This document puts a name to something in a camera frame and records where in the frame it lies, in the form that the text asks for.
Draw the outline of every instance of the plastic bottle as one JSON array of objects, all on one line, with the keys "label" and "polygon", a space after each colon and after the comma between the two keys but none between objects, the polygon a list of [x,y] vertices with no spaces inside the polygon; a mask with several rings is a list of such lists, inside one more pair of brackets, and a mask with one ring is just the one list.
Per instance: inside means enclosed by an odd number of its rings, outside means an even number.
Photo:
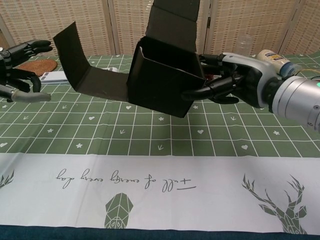
[{"label": "plastic bottle", "polygon": [[234,53],[249,57],[252,44],[253,38],[250,35],[241,35],[236,40]]},{"label": "plastic bottle", "polygon": [[275,67],[276,73],[282,77],[293,76],[302,70],[300,65],[295,64],[270,50],[262,50],[256,58],[260,61],[271,63]]}]

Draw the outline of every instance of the round cork coaster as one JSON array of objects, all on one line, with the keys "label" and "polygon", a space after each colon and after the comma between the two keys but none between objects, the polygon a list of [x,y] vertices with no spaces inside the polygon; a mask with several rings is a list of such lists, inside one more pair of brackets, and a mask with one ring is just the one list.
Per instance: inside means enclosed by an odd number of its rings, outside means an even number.
[{"label": "round cork coaster", "polygon": [[17,69],[34,72],[38,77],[40,77],[46,72],[52,72],[57,66],[58,63],[55,60],[41,59],[23,63],[18,66]]}]

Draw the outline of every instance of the black cardboard box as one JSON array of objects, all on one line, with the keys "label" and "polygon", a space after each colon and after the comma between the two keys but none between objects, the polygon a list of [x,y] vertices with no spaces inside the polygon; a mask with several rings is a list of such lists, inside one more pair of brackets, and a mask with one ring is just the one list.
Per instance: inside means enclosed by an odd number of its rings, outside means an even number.
[{"label": "black cardboard box", "polygon": [[196,54],[199,6],[200,0],[155,0],[129,74],[91,66],[73,22],[53,38],[66,78],[79,93],[183,118],[193,102],[181,93],[205,83]]}]

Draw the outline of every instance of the box flap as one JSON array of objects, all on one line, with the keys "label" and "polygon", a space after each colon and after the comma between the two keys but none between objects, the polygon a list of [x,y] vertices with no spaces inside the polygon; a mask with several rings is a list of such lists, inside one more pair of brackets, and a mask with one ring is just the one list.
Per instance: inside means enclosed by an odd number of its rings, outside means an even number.
[{"label": "box flap", "polygon": [[193,22],[198,20],[199,0],[154,0],[153,5]]},{"label": "box flap", "polygon": [[195,53],[200,0],[155,0],[145,35]]},{"label": "box flap", "polygon": [[129,74],[91,66],[81,46],[75,22],[53,40],[65,76],[75,91],[103,99],[127,101]]}]

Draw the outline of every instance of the white banner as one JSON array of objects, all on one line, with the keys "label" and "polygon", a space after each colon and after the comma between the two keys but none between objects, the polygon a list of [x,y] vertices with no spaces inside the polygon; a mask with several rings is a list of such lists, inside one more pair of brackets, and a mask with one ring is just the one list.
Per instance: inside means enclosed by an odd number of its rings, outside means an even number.
[{"label": "white banner", "polygon": [[320,235],[320,159],[0,154],[0,224]]}]

